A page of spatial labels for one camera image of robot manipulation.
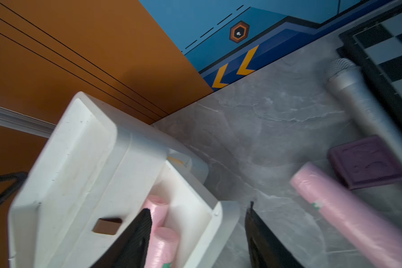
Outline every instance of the microphone grille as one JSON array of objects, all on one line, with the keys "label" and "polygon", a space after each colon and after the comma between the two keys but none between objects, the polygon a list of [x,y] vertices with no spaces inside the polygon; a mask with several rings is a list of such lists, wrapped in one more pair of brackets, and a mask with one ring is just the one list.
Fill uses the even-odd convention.
[{"label": "microphone grille", "polygon": [[342,70],[355,67],[356,64],[347,58],[340,58],[334,60],[329,64],[329,67],[326,69],[326,80],[329,80],[337,73],[341,72]]}]

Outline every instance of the blue painted wall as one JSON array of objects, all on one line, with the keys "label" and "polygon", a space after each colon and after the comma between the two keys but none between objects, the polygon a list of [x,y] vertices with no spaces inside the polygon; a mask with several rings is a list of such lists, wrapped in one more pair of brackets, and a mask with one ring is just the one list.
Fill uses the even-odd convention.
[{"label": "blue painted wall", "polygon": [[[257,8],[249,8],[244,13],[228,23],[226,27],[218,30],[210,38],[189,51],[187,54],[185,54],[185,56],[197,69],[197,71],[200,71],[209,66],[212,62],[215,62],[224,55],[238,48],[239,46],[250,40],[252,37],[262,33],[271,25],[278,23],[285,17],[286,16],[282,14],[277,14]],[[245,23],[250,25],[250,29],[249,36],[240,43],[236,43],[229,39],[229,35],[230,28],[239,21],[244,21]]]},{"label": "blue painted wall", "polygon": [[[140,0],[214,91],[390,1]],[[235,43],[239,21],[249,35]]]}]

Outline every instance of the pink garbage bag roll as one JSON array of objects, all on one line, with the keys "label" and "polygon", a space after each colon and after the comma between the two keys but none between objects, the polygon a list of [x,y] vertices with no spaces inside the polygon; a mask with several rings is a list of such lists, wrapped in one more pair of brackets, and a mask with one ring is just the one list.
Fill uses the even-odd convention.
[{"label": "pink garbage bag roll", "polygon": [[176,256],[179,241],[179,235],[172,229],[157,228],[150,235],[144,268],[163,268],[164,265],[170,267]]},{"label": "pink garbage bag roll", "polygon": [[148,208],[150,210],[150,217],[152,218],[152,233],[156,228],[164,225],[169,206],[170,205],[160,196],[147,196],[143,208]]},{"label": "pink garbage bag roll", "polygon": [[291,185],[378,268],[402,268],[402,232],[312,163]]}]

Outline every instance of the gray marble floor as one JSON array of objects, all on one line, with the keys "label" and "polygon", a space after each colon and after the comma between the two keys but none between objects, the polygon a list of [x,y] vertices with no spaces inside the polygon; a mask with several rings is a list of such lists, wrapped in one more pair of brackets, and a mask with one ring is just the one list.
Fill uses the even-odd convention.
[{"label": "gray marble floor", "polygon": [[[333,176],[327,150],[362,137],[324,87],[323,72],[338,58],[341,31],[154,124],[209,164],[205,186],[213,195],[241,205],[241,219],[216,268],[251,267],[243,221],[250,201],[305,267],[373,267],[289,184],[307,161]],[[399,185],[354,192],[402,228]]]}]

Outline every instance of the hexagon emblem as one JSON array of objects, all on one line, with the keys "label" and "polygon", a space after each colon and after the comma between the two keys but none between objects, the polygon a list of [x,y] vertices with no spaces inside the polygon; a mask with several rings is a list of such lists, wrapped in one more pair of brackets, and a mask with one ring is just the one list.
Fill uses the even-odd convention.
[{"label": "hexagon emblem", "polygon": [[239,23],[231,27],[229,39],[236,43],[241,42],[249,36],[249,28],[250,25],[248,25],[244,21],[240,21]]}]

